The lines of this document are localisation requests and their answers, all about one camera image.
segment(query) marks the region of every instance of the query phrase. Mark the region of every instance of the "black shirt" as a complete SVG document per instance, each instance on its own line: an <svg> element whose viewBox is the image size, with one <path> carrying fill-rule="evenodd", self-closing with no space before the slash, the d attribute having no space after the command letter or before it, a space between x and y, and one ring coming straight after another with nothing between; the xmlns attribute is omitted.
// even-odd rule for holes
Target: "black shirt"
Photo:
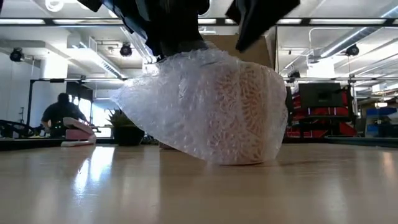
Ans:
<svg viewBox="0 0 398 224"><path fill-rule="evenodd" d="M86 120L85 115L79 110L79 107L73 103L54 103L44 111L42 121L51 121L51 124L56 124L62 122L63 118L80 118Z"/></svg>

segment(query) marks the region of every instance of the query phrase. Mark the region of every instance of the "pink object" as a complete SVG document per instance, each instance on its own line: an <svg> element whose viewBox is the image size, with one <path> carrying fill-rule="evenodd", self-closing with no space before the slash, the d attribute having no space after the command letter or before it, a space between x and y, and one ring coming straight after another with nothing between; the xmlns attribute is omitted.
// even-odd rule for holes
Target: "pink object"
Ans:
<svg viewBox="0 0 398 224"><path fill-rule="evenodd" d="M61 147L75 147L95 144L96 136L90 126L80 123L78 120L73 118L63 118L63 124L66 127L74 127L78 129L67 130L67 139L76 141L64 141L61 143Z"/></svg>
<svg viewBox="0 0 398 224"><path fill-rule="evenodd" d="M68 129L66 133L67 140L87 140L91 134L80 129Z"/></svg>

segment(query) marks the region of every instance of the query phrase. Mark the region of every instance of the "black pot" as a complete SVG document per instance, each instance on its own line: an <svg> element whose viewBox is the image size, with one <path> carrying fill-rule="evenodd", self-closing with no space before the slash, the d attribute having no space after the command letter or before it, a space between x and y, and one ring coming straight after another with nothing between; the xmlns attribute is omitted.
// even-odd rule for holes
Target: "black pot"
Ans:
<svg viewBox="0 0 398 224"><path fill-rule="evenodd" d="M114 141L120 146L138 146L144 135L145 132L137 127L122 126L113 128Z"/></svg>

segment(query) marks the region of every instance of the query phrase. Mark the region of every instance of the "ceiling light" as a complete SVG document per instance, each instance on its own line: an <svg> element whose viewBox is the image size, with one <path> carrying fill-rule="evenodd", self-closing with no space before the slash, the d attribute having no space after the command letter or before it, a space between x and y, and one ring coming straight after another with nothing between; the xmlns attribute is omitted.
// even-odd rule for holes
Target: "ceiling light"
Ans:
<svg viewBox="0 0 398 224"><path fill-rule="evenodd" d="M198 19L199 24L216 24L216 19Z"/></svg>
<svg viewBox="0 0 398 224"><path fill-rule="evenodd" d="M10 60L13 62L23 62L25 60L25 55L22 53L22 48L16 47L10 54Z"/></svg>
<svg viewBox="0 0 398 224"><path fill-rule="evenodd" d="M217 32L215 30L200 30L200 34L216 34Z"/></svg>
<svg viewBox="0 0 398 224"><path fill-rule="evenodd" d="M225 24L236 24L232 19L225 19Z"/></svg>
<svg viewBox="0 0 398 224"><path fill-rule="evenodd" d="M356 46L356 44L352 45L351 47L348 47L346 50L347 56L357 56L358 54L359 54L359 48Z"/></svg>
<svg viewBox="0 0 398 224"><path fill-rule="evenodd" d="M110 97L97 97L94 100L110 100Z"/></svg>
<svg viewBox="0 0 398 224"><path fill-rule="evenodd" d="M312 19L310 24L382 24L385 19Z"/></svg>
<svg viewBox="0 0 398 224"><path fill-rule="evenodd" d="M79 44L82 45L84 48L88 48L82 41L80 41Z"/></svg>
<svg viewBox="0 0 398 224"><path fill-rule="evenodd" d="M0 24L45 24L42 19L0 19Z"/></svg>
<svg viewBox="0 0 398 224"><path fill-rule="evenodd" d="M130 57L132 55L132 49L129 42L123 43L123 46L120 49L120 55L123 57Z"/></svg>
<svg viewBox="0 0 398 224"><path fill-rule="evenodd" d="M85 80L86 82L113 82L116 80L120 80L118 78L89 78Z"/></svg>
<svg viewBox="0 0 398 224"><path fill-rule="evenodd" d="M301 19L280 19L278 24L299 24Z"/></svg>
<svg viewBox="0 0 398 224"><path fill-rule="evenodd" d="M376 108L383 108L383 107L388 106L388 103L386 103L386 102L378 102L378 103L375 103L374 106Z"/></svg>
<svg viewBox="0 0 398 224"><path fill-rule="evenodd" d="M54 19L53 22L59 25L114 25L123 22L119 19Z"/></svg>
<svg viewBox="0 0 398 224"><path fill-rule="evenodd" d="M63 8L63 0L45 0L45 7L51 12L59 12Z"/></svg>

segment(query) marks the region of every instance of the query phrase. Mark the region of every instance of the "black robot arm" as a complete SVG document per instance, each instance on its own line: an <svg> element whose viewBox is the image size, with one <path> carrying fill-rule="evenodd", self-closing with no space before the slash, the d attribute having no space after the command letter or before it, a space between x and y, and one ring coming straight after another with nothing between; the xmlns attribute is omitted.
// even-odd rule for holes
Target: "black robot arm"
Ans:
<svg viewBox="0 0 398 224"><path fill-rule="evenodd" d="M210 7L210 0L78 1L92 11L104 4L123 20L130 32L137 32L147 40L146 44L155 56L177 49L176 45L181 42L201 40L197 15L204 14ZM247 50L299 4L300 0L234 0L226 16L240 26L236 49Z"/></svg>
<svg viewBox="0 0 398 224"><path fill-rule="evenodd" d="M300 0L234 0L226 16L240 26L236 49L244 52L300 4Z"/></svg>

